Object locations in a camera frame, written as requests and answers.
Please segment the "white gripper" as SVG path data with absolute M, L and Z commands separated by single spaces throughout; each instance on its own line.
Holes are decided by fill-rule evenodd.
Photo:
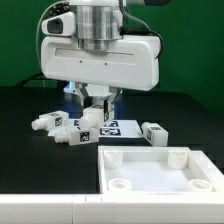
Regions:
M 47 78 L 75 81 L 81 105 L 88 97 L 87 84 L 110 86 L 104 100 L 104 121 L 108 122 L 114 119 L 120 88 L 148 91 L 157 85 L 159 48 L 154 36 L 124 35 L 111 41 L 105 52 L 81 50 L 75 38 L 48 36 L 41 46 L 41 66 Z

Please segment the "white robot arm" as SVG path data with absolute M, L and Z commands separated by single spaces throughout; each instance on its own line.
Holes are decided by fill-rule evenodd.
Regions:
M 131 20 L 128 4 L 165 6 L 171 0 L 64 0 L 65 11 L 42 22 L 43 74 L 73 81 L 79 96 L 88 95 L 89 84 L 107 86 L 111 95 L 103 102 L 104 119 L 112 114 L 122 89 L 148 91 L 159 80 L 161 36 L 147 24 L 140 29 L 123 26 Z

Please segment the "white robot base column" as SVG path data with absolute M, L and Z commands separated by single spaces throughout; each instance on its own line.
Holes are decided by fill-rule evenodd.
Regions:
M 86 90 L 88 97 L 92 97 L 94 100 L 105 100 L 109 95 L 109 88 L 110 86 L 87 84 Z M 64 92 L 70 96 L 77 96 L 80 100 L 78 94 L 75 92 L 75 82 L 68 82 L 64 87 Z

